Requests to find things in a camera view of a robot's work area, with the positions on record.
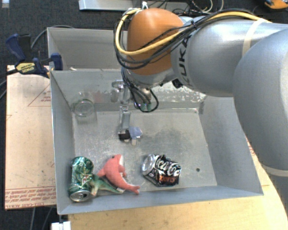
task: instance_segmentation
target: crushed can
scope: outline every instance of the crushed can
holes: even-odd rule
[[[68,188],[68,195],[72,201],[86,201],[91,197],[90,181],[93,176],[93,162],[86,157],[76,157],[71,161],[71,166],[72,181]]]
[[[142,164],[143,176],[156,186],[174,186],[179,183],[181,166],[165,155],[149,154]]]

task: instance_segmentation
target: clear glass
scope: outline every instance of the clear glass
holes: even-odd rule
[[[72,110],[78,117],[89,117],[95,111],[93,96],[88,92],[78,92],[72,102]]]

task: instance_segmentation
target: coca-cola can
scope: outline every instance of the coca-cola can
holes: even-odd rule
[[[142,174],[156,186],[174,186],[179,183],[181,166],[165,155],[149,154],[142,164]]]

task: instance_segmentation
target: green soda can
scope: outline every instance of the green soda can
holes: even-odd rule
[[[86,157],[76,157],[71,162],[72,181],[68,189],[72,201],[83,202],[91,197],[93,162]]]

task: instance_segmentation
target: blue clamp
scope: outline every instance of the blue clamp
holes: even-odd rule
[[[47,68],[41,65],[41,62],[53,61],[55,70],[63,70],[62,58],[59,53],[53,53],[51,58],[40,61],[38,58],[31,58],[30,47],[31,36],[19,36],[13,34],[6,41],[7,49],[16,56],[17,63],[15,69],[21,74],[39,74],[44,77],[49,77]]]

